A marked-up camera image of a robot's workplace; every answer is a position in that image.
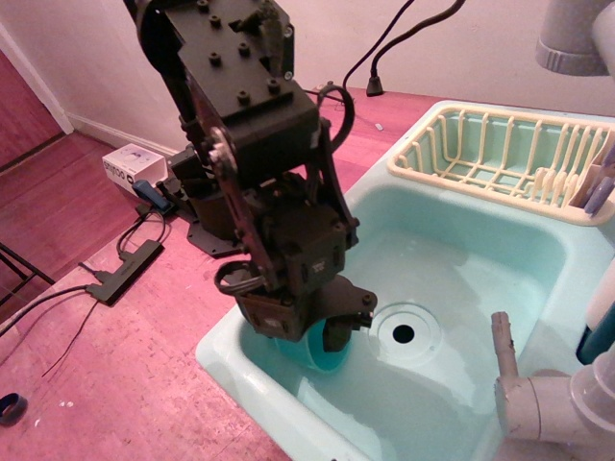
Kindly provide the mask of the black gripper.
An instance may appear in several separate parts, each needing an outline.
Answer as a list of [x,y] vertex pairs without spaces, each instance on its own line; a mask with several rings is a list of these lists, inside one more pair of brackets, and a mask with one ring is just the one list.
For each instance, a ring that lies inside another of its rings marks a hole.
[[259,334],[298,342],[311,328],[322,324],[324,352],[342,352],[355,330],[372,325],[376,294],[336,276],[324,286],[298,297],[286,290],[249,293],[240,296],[237,303],[244,318]]

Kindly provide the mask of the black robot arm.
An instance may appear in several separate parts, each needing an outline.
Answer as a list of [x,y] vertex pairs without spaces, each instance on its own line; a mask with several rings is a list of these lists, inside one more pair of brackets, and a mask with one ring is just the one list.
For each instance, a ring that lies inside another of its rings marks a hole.
[[342,276],[357,243],[333,153],[355,120],[344,94],[337,133],[293,78],[294,29],[273,1],[129,1],[140,48],[178,111],[192,154],[176,169],[198,216],[244,258],[216,288],[264,336],[297,342],[314,330],[343,351],[371,325],[374,293]]

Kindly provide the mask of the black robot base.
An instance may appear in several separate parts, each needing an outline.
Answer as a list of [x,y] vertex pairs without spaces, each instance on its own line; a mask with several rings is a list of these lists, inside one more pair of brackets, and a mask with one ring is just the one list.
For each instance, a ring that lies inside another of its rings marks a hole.
[[191,144],[168,160],[165,182],[172,201],[189,224],[188,241],[213,258],[241,253],[234,220],[217,180]]

